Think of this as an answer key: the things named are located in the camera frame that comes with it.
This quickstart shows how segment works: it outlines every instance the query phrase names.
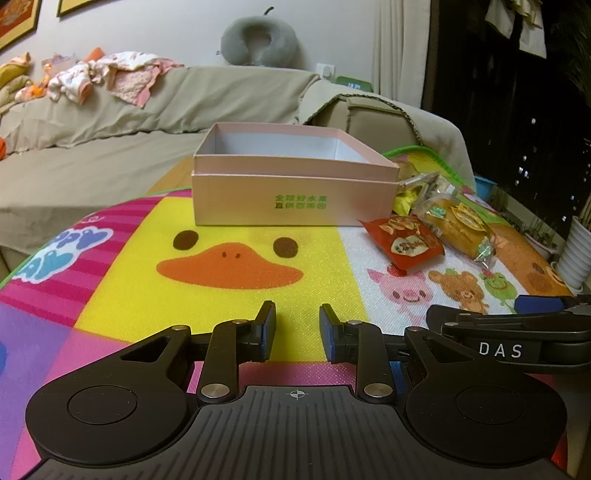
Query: duck eye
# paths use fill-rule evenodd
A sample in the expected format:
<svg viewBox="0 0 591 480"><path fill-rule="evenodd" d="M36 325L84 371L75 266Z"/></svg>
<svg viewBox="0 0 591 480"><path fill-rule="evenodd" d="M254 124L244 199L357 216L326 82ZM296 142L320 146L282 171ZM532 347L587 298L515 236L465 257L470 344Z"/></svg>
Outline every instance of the duck eye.
<svg viewBox="0 0 591 480"><path fill-rule="evenodd" d="M295 257L297 248L297 242L288 236L282 236L273 242L273 251L281 258Z"/></svg>
<svg viewBox="0 0 591 480"><path fill-rule="evenodd" d="M199 240L199 234L197 232L194 232L193 230L183 230L182 232L177 233L177 236L174 237L173 247L177 250L189 250L195 246L197 240Z"/></svg>

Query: blue container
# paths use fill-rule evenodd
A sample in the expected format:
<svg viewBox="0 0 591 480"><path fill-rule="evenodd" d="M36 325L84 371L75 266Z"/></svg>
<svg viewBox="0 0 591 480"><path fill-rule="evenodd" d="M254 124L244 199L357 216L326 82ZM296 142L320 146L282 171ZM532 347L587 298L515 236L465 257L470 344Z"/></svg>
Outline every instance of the blue container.
<svg viewBox="0 0 591 480"><path fill-rule="evenodd" d="M492 188L496 185L495 181L474 175L476 179L476 194L486 203L491 199Z"/></svg>

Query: open box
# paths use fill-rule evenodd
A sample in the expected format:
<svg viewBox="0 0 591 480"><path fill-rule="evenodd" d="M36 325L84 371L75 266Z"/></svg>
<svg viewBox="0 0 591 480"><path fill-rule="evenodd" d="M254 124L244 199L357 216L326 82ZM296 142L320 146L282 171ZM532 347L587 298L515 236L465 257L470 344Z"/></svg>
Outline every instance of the open box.
<svg viewBox="0 0 591 480"><path fill-rule="evenodd" d="M336 128L218 123L194 155L197 225L359 225L388 217L398 165Z"/></svg>

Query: sofa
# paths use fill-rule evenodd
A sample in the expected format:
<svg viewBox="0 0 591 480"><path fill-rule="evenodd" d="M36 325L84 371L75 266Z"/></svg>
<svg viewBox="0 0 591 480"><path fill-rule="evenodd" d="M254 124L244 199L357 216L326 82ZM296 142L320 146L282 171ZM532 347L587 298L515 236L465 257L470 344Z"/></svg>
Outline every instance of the sofa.
<svg viewBox="0 0 591 480"><path fill-rule="evenodd" d="M379 152L424 144L474 186L461 133L431 113L301 70L173 69L143 109L97 86L82 106L42 98L2 117L0 281L82 217L144 194L219 121L336 127Z"/></svg>

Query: cartoon frog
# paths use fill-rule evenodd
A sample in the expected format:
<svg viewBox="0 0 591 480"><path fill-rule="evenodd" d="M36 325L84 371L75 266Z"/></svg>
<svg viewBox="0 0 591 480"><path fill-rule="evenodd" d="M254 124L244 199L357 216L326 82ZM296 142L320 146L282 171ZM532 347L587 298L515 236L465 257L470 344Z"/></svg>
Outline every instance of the cartoon frog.
<svg viewBox="0 0 591 480"><path fill-rule="evenodd" d="M494 298L501 301L501 305L507 307L511 313L515 309L507 303L507 300L517 298L517 289L509 282L502 273L493 273L490 270L482 270L480 278L484 281L484 286Z"/></svg>

